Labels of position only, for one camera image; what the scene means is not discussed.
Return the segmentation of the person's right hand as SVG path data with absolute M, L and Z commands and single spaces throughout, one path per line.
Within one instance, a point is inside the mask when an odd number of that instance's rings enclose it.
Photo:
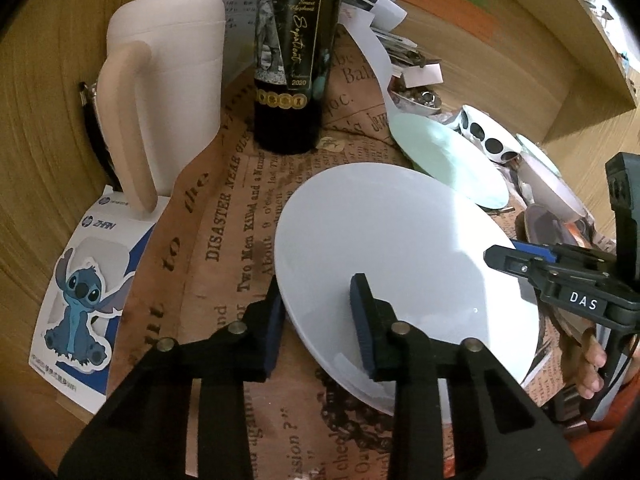
M 579 396 L 590 400 L 604 386 L 599 370 L 605 366 L 608 356 L 598 343 L 596 330 L 587 328 L 580 341 L 565 339 L 561 346 L 561 368 L 564 382 L 575 386 Z

